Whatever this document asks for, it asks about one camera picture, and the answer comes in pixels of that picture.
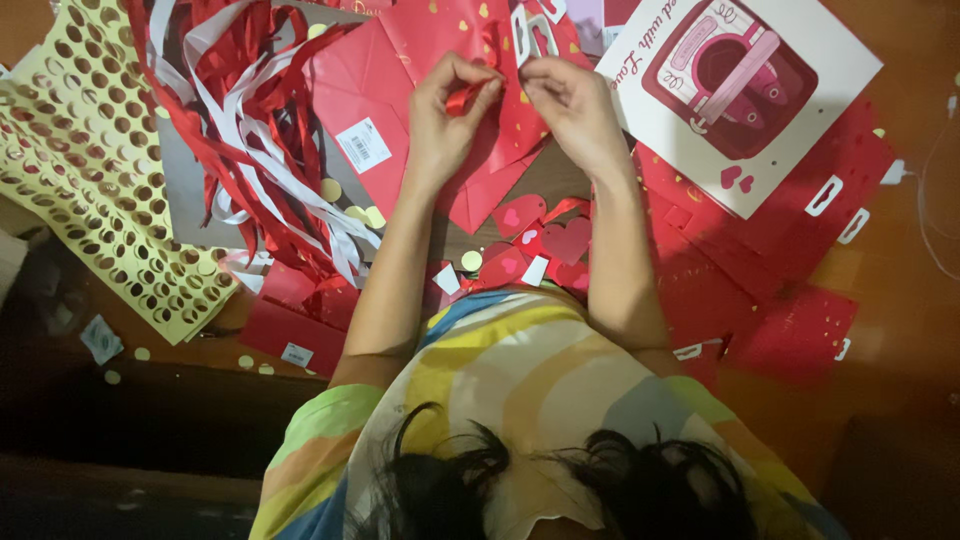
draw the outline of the ribbon pile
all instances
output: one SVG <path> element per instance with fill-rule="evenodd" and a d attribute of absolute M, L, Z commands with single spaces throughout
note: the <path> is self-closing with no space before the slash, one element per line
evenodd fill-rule
<path fill-rule="evenodd" d="M 207 217 L 235 224 L 251 253 L 259 236 L 277 260 L 314 283 L 366 266 L 351 236 L 378 247 L 358 219 L 324 201 L 318 124 L 303 65 L 354 25 L 308 39 L 302 13 L 267 0 L 128 2 L 134 43 L 158 104 L 204 166 Z M 293 42 L 272 46 L 289 23 Z M 182 55 L 168 54 L 178 46 Z"/>

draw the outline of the white cable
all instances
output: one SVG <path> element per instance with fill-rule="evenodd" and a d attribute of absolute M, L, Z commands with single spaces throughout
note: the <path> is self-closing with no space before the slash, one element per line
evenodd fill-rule
<path fill-rule="evenodd" d="M 960 239 L 956 236 L 952 236 L 944 233 L 933 223 L 932 220 L 928 220 L 926 217 L 926 172 L 930 167 L 930 162 L 933 160 L 933 155 L 937 152 L 937 148 L 940 146 L 940 142 L 943 140 L 944 135 L 947 134 L 947 128 L 953 123 L 953 113 L 956 109 L 956 97 L 951 96 L 950 101 L 948 102 L 948 118 L 947 123 L 944 124 L 943 129 L 940 130 L 940 134 L 937 135 L 937 138 L 933 141 L 933 146 L 930 148 L 930 154 L 926 157 L 924 162 L 924 169 L 921 171 L 920 176 L 917 177 L 917 219 L 920 222 L 920 235 L 924 239 L 924 245 L 926 250 L 930 253 L 930 256 L 933 258 L 933 261 L 937 263 L 937 268 L 940 268 L 940 271 L 944 274 L 947 274 L 952 280 L 960 282 L 960 275 L 953 274 L 944 266 L 940 261 L 940 258 L 937 257 L 937 253 L 933 250 L 933 246 L 930 245 L 930 239 L 926 235 L 926 224 L 929 224 L 934 231 L 939 233 L 945 238 L 956 240 Z"/>

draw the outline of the gold circle confetti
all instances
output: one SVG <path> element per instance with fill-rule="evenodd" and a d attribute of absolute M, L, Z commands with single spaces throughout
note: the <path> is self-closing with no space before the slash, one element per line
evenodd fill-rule
<path fill-rule="evenodd" d="M 344 189 L 340 187 L 340 183 L 332 178 L 324 178 L 320 181 L 320 197 L 328 203 L 336 203 L 343 194 Z"/>
<path fill-rule="evenodd" d="M 326 25 L 323 23 L 317 23 L 310 25 L 310 28 L 306 31 L 306 36 L 309 39 L 319 36 L 320 34 L 326 32 Z"/>
<path fill-rule="evenodd" d="M 344 213 L 347 215 L 347 217 L 359 219 L 364 225 L 368 227 L 370 226 L 370 217 L 368 217 L 367 213 L 360 207 L 350 207 L 344 210 Z"/>
<path fill-rule="evenodd" d="M 367 221 L 374 229 L 380 229 L 387 224 L 387 220 L 383 218 L 383 214 L 380 213 L 380 209 L 377 207 L 367 209 Z"/>
<path fill-rule="evenodd" d="M 460 263 L 464 265 L 464 270 L 472 272 L 480 268 L 483 264 L 483 256 L 479 252 L 468 251 L 460 258 Z"/>

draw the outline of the hand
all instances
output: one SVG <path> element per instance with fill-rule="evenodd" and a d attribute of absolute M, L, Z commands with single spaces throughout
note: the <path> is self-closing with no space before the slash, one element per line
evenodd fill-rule
<path fill-rule="evenodd" d="M 436 195 L 463 164 L 480 120 L 500 98 L 502 75 L 448 51 L 410 96 L 410 155 L 403 184 Z M 463 116 L 446 113 L 458 85 L 486 81 Z"/>
<path fill-rule="evenodd" d="M 601 75 L 544 57 L 527 62 L 520 76 L 523 90 L 561 148 L 593 182 L 634 177 L 630 151 Z"/>

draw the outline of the wooden table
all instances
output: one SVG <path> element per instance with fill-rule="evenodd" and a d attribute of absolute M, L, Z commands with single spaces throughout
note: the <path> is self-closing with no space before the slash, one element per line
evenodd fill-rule
<path fill-rule="evenodd" d="M 40 0 L 35 3 L 46 6 Z M 954 82 L 960 72 L 960 7 L 948 0 L 823 3 L 885 62 L 866 93 L 875 104 L 879 126 L 906 160 L 907 169 L 919 172 L 946 121 L 948 96 L 960 91 Z M 20 34 L 20 44 L 42 39 L 42 28 L 29 28 L 20 21 L 0 24 L 2 31 Z M 26 52 L 25 47 L 18 51 Z M 955 181 L 960 170 L 958 142 L 960 122 L 948 130 L 929 167 L 927 204 L 938 227 L 960 236 L 960 212 L 955 211 L 960 205 L 960 183 Z M 531 192 L 543 194 L 553 205 L 564 196 L 587 197 L 589 186 L 583 174 L 551 145 L 507 199 Z M 960 409 L 951 404 L 951 394 L 960 392 L 956 353 L 960 350 L 960 283 L 942 274 L 924 248 L 916 193 L 915 178 L 884 186 L 868 206 L 868 226 L 852 244 L 834 246 L 812 279 L 860 303 L 850 332 L 852 347 L 829 381 L 796 387 L 721 368 L 720 398 L 814 492 L 823 485 L 842 429 L 854 414 L 958 416 Z M 431 253 L 437 256 L 445 246 L 443 255 L 449 259 L 500 239 L 491 220 L 474 236 L 443 219 L 434 229 Z M 941 238 L 934 244 L 944 264 L 960 272 L 960 243 Z M 171 347 L 105 285 L 89 275 L 78 279 L 85 280 L 92 302 L 90 315 L 103 314 L 127 345 L 124 356 L 144 347 L 151 351 L 151 362 L 242 370 L 237 358 L 250 355 L 257 365 L 270 363 L 277 375 L 307 377 L 299 367 L 245 348 L 235 337 L 197 338 Z M 213 324 L 241 328 L 251 303 L 251 295 L 238 292 Z M 83 348 L 76 336 L 48 345 L 74 351 Z M 108 366 L 122 372 L 123 365 L 114 360 Z M 960 395 L 953 400 L 960 402 Z"/>

